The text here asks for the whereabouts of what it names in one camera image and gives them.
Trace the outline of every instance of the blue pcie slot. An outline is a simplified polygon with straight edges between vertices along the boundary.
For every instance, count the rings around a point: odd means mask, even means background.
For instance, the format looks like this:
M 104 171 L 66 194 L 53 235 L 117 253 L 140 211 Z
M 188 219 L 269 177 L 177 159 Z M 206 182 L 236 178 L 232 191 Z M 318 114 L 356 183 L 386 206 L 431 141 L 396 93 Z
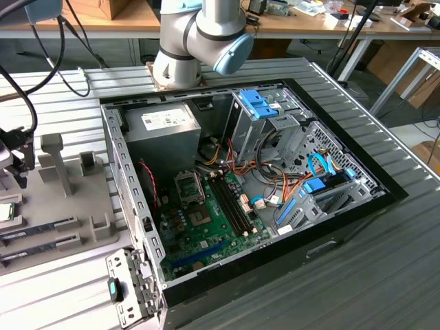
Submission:
M 217 243 L 213 247 L 210 247 L 209 249 L 206 249 L 204 251 L 200 251 L 196 254 L 193 254 L 192 256 L 187 256 L 186 258 L 180 259 L 174 263 L 171 263 L 171 268 L 178 268 L 181 266 L 185 266 L 189 263 L 194 263 L 195 261 L 204 258 L 205 256 L 210 256 L 211 254 L 214 254 L 221 250 L 223 245 L 226 244 L 227 241 L 222 241 L 220 243 Z
M 286 207 L 286 209 L 285 209 L 284 212 L 282 213 L 282 215 L 281 215 L 281 216 L 278 218 L 278 220 L 276 221 L 276 223 L 277 223 L 278 225 L 280 225 L 280 224 L 283 222 L 284 218 L 289 214 L 289 212 L 290 212 L 291 209 L 295 206 L 295 204 L 296 204 L 296 200 L 295 200 L 295 199 L 292 199 L 292 200 L 290 201 L 289 205 Z

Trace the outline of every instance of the green circuit board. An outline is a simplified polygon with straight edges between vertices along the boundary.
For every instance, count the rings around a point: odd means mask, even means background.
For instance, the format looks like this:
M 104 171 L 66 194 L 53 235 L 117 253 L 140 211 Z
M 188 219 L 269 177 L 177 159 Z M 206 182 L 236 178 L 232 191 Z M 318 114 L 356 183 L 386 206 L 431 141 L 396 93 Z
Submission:
M 224 179 L 229 186 L 236 188 L 236 196 L 241 194 L 233 173 L 225 174 Z M 202 178 L 201 185 L 206 196 L 203 204 L 192 203 L 184 209 L 177 189 L 169 188 L 168 203 L 159 208 L 159 235 L 166 253 L 161 266 L 167 281 L 248 250 L 270 238 L 261 219 L 251 219 L 247 215 L 255 230 L 247 236 L 237 236 L 208 180 Z M 239 205 L 238 198 L 230 202 Z

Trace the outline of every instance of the motherboard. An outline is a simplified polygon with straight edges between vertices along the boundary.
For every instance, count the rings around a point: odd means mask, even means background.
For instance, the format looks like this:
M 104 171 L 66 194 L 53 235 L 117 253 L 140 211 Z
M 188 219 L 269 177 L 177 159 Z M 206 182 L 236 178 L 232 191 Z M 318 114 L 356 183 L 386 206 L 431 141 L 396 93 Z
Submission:
M 207 175 L 199 181 L 188 178 L 167 189 L 167 203 L 162 203 L 157 212 L 159 235 L 166 252 L 161 266 L 167 281 L 270 239 L 263 221 L 248 209 L 234 173 Z M 200 195 L 199 182 L 204 201 L 186 203 L 190 193 Z

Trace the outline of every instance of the desk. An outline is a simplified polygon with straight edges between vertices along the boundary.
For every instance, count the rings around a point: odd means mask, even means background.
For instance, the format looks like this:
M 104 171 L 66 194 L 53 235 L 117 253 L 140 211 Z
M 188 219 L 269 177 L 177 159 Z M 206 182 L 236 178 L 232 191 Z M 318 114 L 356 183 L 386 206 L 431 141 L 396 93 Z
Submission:
M 248 8 L 249 0 L 243 0 L 243 8 Z M 353 4 L 344 0 L 344 8 L 353 12 Z M 342 39 L 347 28 L 335 27 L 330 30 L 324 25 L 325 16 L 318 14 L 315 17 L 309 16 L 291 8 L 291 16 L 274 16 L 263 14 L 259 17 L 257 38 L 262 39 Z M 380 14 L 382 20 L 373 22 L 370 28 L 364 28 L 357 37 L 360 42 L 354 49 L 344 70 L 338 80 L 348 80 L 351 72 L 364 55 L 370 42 L 373 40 L 440 40 L 440 31 L 432 33 L 408 32 L 390 18 L 394 15 Z M 248 32 L 255 33 L 253 27 L 247 27 Z M 347 39 L 352 35 L 353 30 L 347 34 Z
M 243 8 L 248 8 L 249 0 L 243 0 Z M 345 0 L 344 6 L 349 12 L 353 4 Z M 69 21 L 78 28 L 69 10 L 63 12 Z M 295 9 L 291 9 L 291 16 L 274 16 L 264 14 L 260 17 L 260 25 L 256 37 L 258 39 L 341 39 L 346 31 L 345 27 L 328 29 L 324 26 L 324 15 L 311 17 Z M 145 0 L 132 2 L 112 21 L 79 14 L 89 38 L 93 39 L 158 39 L 160 23 Z M 353 51 L 346 67 L 338 80 L 348 80 L 351 72 L 364 55 L 372 40 L 440 40 L 440 32 L 413 33 L 407 32 L 390 21 L 391 15 L 382 14 L 382 21 L 373 23 L 373 27 L 363 29 L 358 36 L 359 44 Z M 58 38 L 58 26 L 55 21 L 44 21 L 38 24 L 41 38 Z M 249 33 L 255 33 L 252 26 L 247 26 Z M 34 38 L 28 25 L 20 25 L 0 29 L 1 38 L 24 39 Z
M 67 6 L 63 8 L 63 15 L 80 31 Z M 91 39 L 158 39 L 160 22 L 146 0 L 132 0 L 114 20 L 99 19 L 78 13 L 78 18 L 84 26 L 87 36 Z M 58 24 L 55 20 L 43 21 L 37 24 L 38 34 L 42 39 L 58 39 Z M 29 25 L 3 27 L 0 29 L 0 39 L 28 39 L 34 38 Z M 66 38 L 73 38 L 66 33 Z
M 359 236 L 312 263 L 182 327 L 208 329 L 437 329 L 439 298 L 439 177 L 414 156 L 360 103 L 303 58 L 250 60 L 231 77 L 201 67 L 208 86 L 294 78 L 410 195 L 381 214 Z M 40 125 L 37 135 L 60 132 L 64 159 L 93 150 L 108 162 L 99 98 L 154 90 L 144 67 L 85 70 L 92 92 L 80 99 L 55 77 L 30 97 Z M 12 75 L 20 86 L 46 73 Z M 64 71 L 84 90 L 75 71 Z M 9 93 L 0 78 L 0 94 Z M 30 122 L 22 100 L 0 104 L 1 126 Z M 115 192 L 109 177 L 109 187 Z M 119 329 L 107 288 L 104 257 L 128 244 L 117 196 L 112 198 L 120 240 L 96 250 L 0 276 L 1 328 L 51 330 Z M 151 324 L 147 329 L 157 329 Z

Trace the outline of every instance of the red wire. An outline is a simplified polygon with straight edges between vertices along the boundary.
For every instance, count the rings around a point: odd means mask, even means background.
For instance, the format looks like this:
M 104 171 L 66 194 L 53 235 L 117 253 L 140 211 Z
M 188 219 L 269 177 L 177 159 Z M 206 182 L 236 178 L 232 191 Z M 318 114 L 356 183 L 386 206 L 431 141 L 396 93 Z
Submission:
M 143 167 L 145 167 L 145 169 L 148 171 L 148 173 L 150 175 L 151 181 L 153 182 L 154 207 L 157 208 L 157 190 L 156 190 L 156 181 L 154 179 L 153 172 L 151 172 L 150 168 L 144 162 L 139 162 L 139 164 L 141 164 Z

